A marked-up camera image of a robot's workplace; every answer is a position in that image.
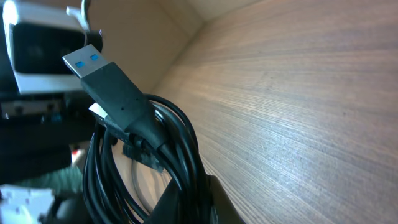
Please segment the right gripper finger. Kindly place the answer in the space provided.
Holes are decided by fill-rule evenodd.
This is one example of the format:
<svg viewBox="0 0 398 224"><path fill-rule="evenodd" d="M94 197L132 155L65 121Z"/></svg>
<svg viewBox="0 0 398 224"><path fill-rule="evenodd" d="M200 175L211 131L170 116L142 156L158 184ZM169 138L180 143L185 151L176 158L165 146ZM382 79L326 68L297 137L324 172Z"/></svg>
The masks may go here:
<svg viewBox="0 0 398 224"><path fill-rule="evenodd" d="M210 207L205 213L200 211L198 200L185 198L174 181L166 187L149 215L149 223L210 223L238 224L243 223L238 211L229 199L221 182L213 175L207 176L210 185Z"/></svg>

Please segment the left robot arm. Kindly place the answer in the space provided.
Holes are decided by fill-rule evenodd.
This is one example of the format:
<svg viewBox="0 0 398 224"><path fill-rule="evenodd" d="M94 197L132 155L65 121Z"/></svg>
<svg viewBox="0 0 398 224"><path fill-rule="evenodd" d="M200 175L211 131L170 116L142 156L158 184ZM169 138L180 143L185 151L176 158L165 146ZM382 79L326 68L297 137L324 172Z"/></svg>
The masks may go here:
<svg viewBox="0 0 398 224"><path fill-rule="evenodd" d="M1 223L92 223L82 193L92 104L82 91L1 96Z"/></svg>

